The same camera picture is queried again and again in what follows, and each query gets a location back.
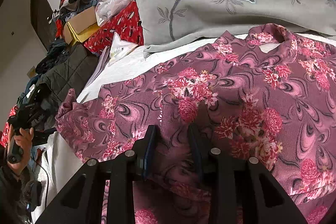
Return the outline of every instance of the cardboard box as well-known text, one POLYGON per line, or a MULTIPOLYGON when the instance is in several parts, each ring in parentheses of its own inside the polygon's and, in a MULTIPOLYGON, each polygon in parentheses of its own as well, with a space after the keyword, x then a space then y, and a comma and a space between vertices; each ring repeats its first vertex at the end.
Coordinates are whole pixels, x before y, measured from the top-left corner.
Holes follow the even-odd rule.
POLYGON ((83 43, 99 29, 92 6, 70 19, 64 26, 64 40, 67 44, 76 41, 83 43))

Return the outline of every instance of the white plastic bag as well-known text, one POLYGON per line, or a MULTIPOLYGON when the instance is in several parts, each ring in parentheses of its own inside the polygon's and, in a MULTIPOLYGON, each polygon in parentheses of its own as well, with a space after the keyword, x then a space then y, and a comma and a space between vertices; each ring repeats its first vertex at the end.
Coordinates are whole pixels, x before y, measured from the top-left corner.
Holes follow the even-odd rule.
POLYGON ((96 6, 98 26, 102 26, 109 21, 111 17, 117 15, 130 2, 130 0, 107 0, 105 2, 99 2, 96 6))
POLYGON ((138 44, 121 40, 120 36, 114 32, 108 66, 110 67, 113 63, 128 55, 137 46, 138 44))

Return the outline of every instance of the silver bolt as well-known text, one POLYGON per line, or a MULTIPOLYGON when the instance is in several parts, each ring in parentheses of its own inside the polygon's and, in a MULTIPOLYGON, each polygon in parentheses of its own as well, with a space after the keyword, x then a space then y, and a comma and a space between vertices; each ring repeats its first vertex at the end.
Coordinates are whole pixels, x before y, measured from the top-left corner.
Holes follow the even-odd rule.
POLYGON ((252 164, 257 164, 259 162, 259 160, 256 157, 250 157, 249 162, 252 163, 252 164))
POLYGON ((88 166, 94 166, 94 165, 96 165, 96 163, 97 163, 97 160, 95 160, 95 159, 90 159, 90 160, 87 161, 88 166))
POLYGON ((210 150, 210 152, 214 155, 219 155, 221 153, 221 150, 217 147, 214 147, 210 150))
POLYGON ((125 152, 126 157, 132 157, 132 156, 134 156, 134 154, 135 154, 135 152, 133 150, 127 150, 125 152))

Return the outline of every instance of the human hand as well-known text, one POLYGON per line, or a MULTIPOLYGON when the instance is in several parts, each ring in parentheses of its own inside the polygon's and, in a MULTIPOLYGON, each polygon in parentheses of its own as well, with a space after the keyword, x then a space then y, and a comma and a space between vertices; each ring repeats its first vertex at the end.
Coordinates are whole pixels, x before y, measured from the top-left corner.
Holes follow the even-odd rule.
POLYGON ((11 170, 19 177, 23 169, 27 166, 30 159, 30 150, 32 148, 32 139, 34 137, 34 129, 31 128, 29 131, 20 128, 20 134, 14 136, 14 128, 10 125, 9 134, 8 134, 8 143, 11 142, 11 139, 14 138, 16 144, 22 148, 23 155, 21 161, 15 164, 7 162, 7 165, 11 170))

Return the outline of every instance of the purple floral garment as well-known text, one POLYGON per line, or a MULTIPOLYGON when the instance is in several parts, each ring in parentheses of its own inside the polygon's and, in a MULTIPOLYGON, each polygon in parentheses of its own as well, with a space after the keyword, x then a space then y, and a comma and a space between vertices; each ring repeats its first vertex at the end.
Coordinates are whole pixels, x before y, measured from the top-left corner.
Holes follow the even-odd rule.
POLYGON ((137 224, 207 223, 211 193, 194 172, 192 121, 232 156, 258 157, 318 224, 336 198, 335 62, 335 47, 275 24, 246 39, 225 32, 135 79, 103 85, 95 100, 76 103, 70 90, 57 129, 84 162, 113 159, 148 125, 160 127, 151 181, 134 183, 137 224), (263 53, 259 45, 269 42, 280 44, 263 53))

